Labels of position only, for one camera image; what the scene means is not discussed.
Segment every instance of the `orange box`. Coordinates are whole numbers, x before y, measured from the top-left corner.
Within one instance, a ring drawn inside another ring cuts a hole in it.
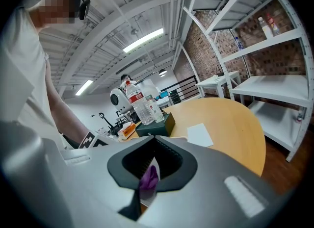
[[[134,132],[135,132],[135,123],[132,123],[125,130],[120,130],[118,132],[118,135],[122,140],[127,140],[127,138],[131,136]]]

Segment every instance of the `person's arm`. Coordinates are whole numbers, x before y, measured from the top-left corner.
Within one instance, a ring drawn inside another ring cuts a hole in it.
[[[65,104],[54,88],[49,60],[46,61],[46,88],[50,111],[57,129],[73,141],[81,143],[89,130]]]

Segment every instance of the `white card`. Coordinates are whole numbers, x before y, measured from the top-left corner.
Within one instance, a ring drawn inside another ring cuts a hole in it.
[[[212,146],[214,143],[204,124],[198,124],[187,128],[188,141],[203,147]]]

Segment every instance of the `dark green box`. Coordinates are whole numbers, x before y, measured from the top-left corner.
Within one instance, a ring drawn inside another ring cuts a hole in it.
[[[164,117],[165,119],[159,123],[153,122],[149,125],[143,125],[140,123],[135,128],[136,133],[139,137],[148,135],[170,136],[176,121],[171,113],[165,115]]]

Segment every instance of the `purple object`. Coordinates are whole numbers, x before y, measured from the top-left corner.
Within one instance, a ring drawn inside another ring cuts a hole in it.
[[[158,174],[156,167],[154,165],[150,166],[145,174],[143,175],[140,183],[140,190],[150,190],[154,189],[158,183]]]

